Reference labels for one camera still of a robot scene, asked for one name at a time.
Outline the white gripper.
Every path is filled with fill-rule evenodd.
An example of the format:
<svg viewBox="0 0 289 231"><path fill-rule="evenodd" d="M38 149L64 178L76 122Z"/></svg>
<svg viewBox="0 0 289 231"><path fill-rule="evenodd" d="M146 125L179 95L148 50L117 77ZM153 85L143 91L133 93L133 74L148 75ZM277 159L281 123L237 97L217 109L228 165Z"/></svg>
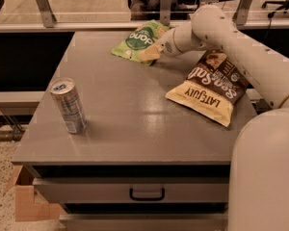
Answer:
<svg viewBox="0 0 289 231"><path fill-rule="evenodd" d="M197 41L192 24L185 23L171 28L163 34L156 44L152 44L138 54L141 62L157 60L162 52L168 56L178 56L196 49Z"/></svg>

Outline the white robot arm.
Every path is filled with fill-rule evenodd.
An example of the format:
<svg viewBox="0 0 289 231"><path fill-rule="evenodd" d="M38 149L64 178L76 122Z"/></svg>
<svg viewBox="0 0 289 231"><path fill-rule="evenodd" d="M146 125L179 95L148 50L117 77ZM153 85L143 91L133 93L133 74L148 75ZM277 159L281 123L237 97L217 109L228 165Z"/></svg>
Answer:
<svg viewBox="0 0 289 231"><path fill-rule="evenodd" d="M215 5L140 53L155 60L221 49L271 107L241 130L232 153L227 231L289 231L289 59L241 33Z"/></svg>

